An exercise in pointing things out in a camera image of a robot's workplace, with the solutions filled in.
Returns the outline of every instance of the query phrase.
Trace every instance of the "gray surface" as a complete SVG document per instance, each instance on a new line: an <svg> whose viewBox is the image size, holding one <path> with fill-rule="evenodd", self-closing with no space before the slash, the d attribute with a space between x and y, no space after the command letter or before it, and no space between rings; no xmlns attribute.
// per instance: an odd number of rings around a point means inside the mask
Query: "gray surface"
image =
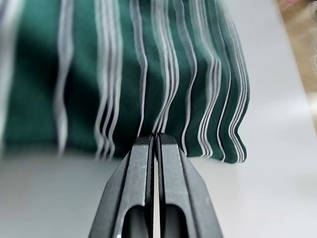
<svg viewBox="0 0 317 238"><path fill-rule="evenodd" d="M104 186L118 161L47 154L0 163L1 238L87 238Z"/></svg>

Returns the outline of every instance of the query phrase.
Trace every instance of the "pleated fabric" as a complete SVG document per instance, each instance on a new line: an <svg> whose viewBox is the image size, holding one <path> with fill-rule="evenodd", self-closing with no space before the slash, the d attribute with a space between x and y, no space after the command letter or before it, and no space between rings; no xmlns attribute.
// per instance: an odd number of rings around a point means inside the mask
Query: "pleated fabric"
<svg viewBox="0 0 317 238"><path fill-rule="evenodd" d="M15 1L22 9L11 13ZM0 28L0 54L10 45L14 59L0 89L6 150L52 146L106 159L163 132L187 156L245 161L238 129L249 80L221 1L7 2L0 26L9 13L19 20L16 36Z"/></svg>

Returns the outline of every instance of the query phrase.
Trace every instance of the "green cloth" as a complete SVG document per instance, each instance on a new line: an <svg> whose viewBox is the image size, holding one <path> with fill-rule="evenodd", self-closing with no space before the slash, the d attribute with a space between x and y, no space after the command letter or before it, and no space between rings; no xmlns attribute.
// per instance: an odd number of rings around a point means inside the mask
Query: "green cloth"
<svg viewBox="0 0 317 238"><path fill-rule="evenodd" d="M122 157L164 132L187 156L247 155L249 81L219 0L25 0L8 101L7 150Z"/></svg>

